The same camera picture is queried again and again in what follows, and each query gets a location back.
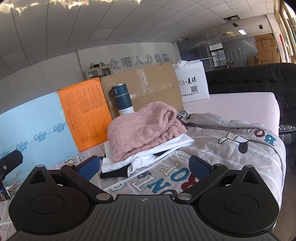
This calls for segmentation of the white tote bag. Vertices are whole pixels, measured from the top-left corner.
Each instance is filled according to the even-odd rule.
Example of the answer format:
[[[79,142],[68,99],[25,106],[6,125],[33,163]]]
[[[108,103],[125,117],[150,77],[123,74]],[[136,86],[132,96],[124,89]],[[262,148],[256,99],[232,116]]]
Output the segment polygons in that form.
[[[180,60],[173,64],[183,103],[209,99],[207,79],[202,61]]]

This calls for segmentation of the orange printed board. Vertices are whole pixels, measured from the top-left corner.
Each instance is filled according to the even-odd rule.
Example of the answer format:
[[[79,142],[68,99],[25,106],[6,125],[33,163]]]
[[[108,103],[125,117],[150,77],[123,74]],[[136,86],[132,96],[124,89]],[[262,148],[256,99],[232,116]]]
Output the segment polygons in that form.
[[[108,140],[112,118],[99,78],[60,89],[57,94],[79,151]]]

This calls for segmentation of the pink knitted sweater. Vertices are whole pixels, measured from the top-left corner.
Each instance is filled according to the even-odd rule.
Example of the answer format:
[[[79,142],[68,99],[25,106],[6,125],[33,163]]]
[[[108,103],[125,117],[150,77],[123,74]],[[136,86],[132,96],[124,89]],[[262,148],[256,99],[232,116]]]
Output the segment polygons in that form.
[[[113,160],[121,162],[186,132],[177,119],[177,110],[156,101],[137,112],[115,118],[108,126],[107,137]]]

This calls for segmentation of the white folded garment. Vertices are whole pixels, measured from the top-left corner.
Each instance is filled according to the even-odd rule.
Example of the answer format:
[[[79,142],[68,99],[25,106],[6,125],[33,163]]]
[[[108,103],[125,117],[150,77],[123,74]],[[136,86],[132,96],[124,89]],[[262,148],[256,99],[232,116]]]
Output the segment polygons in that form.
[[[175,150],[181,147],[190,146],[194,142],[195,140],[187,134],[182,134],[156,147],[138,152],[123,161],[116,162],[112,157],[113,153],[109,141],[107,141],[104,143],[106,157],[103,158],[101,172],[105,174],[124,168],[126,171],[123,172],[123,177],[129,177],[137,169],[147,167],[165,156],[168,156]]]

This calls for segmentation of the stacked cardboard boxes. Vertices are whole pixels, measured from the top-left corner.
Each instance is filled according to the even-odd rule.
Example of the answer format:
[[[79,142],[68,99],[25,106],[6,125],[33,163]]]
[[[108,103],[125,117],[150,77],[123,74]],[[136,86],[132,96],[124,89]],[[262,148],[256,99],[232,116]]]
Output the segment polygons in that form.
[[[281,63],[278,46],[272,33],[256,35],[254,39],[257,54],[248,57],[249,66]]]

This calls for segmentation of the pink mattress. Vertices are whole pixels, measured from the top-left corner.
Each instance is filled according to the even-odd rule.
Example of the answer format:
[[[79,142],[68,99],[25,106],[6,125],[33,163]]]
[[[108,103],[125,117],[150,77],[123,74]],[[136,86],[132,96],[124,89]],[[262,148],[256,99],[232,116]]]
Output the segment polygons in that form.
[[[271,92],[212,94],[209,99],[184,104],[191,113],[212,113],[231,120],[260,123],[278,134],[280,107]]]

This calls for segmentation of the dark blue thermos bottle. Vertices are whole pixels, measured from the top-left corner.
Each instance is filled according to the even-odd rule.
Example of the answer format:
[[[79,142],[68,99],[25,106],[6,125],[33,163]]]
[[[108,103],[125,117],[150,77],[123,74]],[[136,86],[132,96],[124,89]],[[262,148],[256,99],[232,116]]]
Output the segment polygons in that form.
[[[115,99],[119,115],[134,113],[132,100],[125,83],[112,86],[110,94]]]

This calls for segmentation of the black leather sofa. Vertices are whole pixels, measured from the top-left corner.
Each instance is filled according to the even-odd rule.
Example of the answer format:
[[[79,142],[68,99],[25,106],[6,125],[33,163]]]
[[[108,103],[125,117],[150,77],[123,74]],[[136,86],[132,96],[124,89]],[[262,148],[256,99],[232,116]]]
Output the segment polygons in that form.
[[[280,107],[279,134],[295,146],[295,64],[272,63],[206,72],[210,94],[271,92]]]

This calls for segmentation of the black folded garment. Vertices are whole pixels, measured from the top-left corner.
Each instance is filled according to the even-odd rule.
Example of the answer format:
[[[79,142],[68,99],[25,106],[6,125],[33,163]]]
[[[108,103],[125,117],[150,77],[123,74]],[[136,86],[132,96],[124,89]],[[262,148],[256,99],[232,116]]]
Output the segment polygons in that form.
[[[148,167],[150,164],[153,164],[154,162],[161,160],[162,158],[168,156],[172,152],[173,150],[167,150],[145,157],[136,157],[129,164],[126,164],[121,168],[116,168],[115,170],[108,172],[102,171],[100,174],[100,178],[106,179],[115,177],[129,177],[137,169]]]

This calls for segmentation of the light blue foam board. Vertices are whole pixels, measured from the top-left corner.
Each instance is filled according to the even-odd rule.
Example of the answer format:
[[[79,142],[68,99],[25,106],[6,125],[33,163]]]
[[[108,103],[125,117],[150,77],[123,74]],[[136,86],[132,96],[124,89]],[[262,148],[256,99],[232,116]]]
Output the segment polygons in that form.
[[[38,164],[52,167],[79,153],[56,92],[1,114],[1,157],[23,155],[16,169],[27,175]]]

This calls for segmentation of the large brown cardboard box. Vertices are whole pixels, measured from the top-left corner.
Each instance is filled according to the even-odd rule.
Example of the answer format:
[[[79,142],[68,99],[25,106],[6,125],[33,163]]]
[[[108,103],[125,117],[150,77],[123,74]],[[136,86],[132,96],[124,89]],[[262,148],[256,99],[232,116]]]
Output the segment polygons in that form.
[[[119,112],[111,88],[122,83],[127,86],[134,111],[138,111],[155,101],[162,101],[176,110],[181,110],[184,107],[179,82],[173,64],[170,62],[131,69],[103,77],[101,85],[113,119],[119,116]]]

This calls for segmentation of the grey glass-door cabinet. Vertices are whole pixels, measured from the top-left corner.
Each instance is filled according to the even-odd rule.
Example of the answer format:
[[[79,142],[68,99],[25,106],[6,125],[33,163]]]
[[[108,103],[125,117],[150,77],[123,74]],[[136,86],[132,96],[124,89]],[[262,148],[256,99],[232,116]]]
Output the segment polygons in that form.
[[[113,71],[110,68],[109,65],[104,65],[104,66],[99,66],[95,68],[91,68],[88,70],[85,70],[82,75],[84,80],[90,80],[93,78],[99,78],[101,79],[102,77],[112,75]]]

